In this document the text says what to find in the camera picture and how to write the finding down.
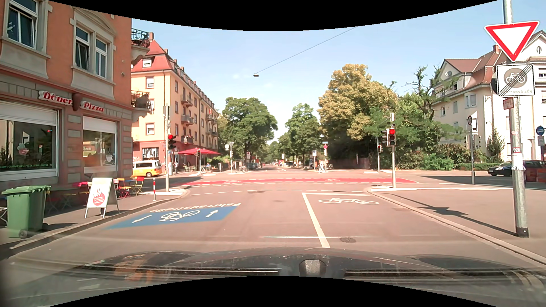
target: bollard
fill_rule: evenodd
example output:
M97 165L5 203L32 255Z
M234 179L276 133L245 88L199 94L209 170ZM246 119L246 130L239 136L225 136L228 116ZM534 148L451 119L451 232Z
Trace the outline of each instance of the bollard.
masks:
M153 179L153 201L156 201L156 179Z

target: blue road marking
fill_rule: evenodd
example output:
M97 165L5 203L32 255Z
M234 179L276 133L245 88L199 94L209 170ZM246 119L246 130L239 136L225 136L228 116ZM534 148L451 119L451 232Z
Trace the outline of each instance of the blue road marking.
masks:
M137 226L155 226L170 225L175 223L195 223L205 221L220 221L224 219L236 206L222 206L208 208L195 208L188 210L148 212L134 217L129 217L125 221L114 224L107 229L137 227Z

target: green trash bin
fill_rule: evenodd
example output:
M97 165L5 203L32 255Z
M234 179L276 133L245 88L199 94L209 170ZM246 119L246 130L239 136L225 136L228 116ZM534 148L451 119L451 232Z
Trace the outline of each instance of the green trash bin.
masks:
M45 198L51 186L21 186L2 192L8 198L8 237L28 237L45 230Z

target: yellow van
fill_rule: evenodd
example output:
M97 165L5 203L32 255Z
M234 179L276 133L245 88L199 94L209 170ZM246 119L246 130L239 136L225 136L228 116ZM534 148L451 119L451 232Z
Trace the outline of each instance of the yellow van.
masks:
M159 160L133 162L133 177L151 177L161 175L163 168Z

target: manhole cover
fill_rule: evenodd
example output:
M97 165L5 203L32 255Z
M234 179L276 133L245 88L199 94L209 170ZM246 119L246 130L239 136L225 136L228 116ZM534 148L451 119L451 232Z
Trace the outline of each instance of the manhole cover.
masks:
M357 241L353 238L340 238L340 241L345 243L356 243Z

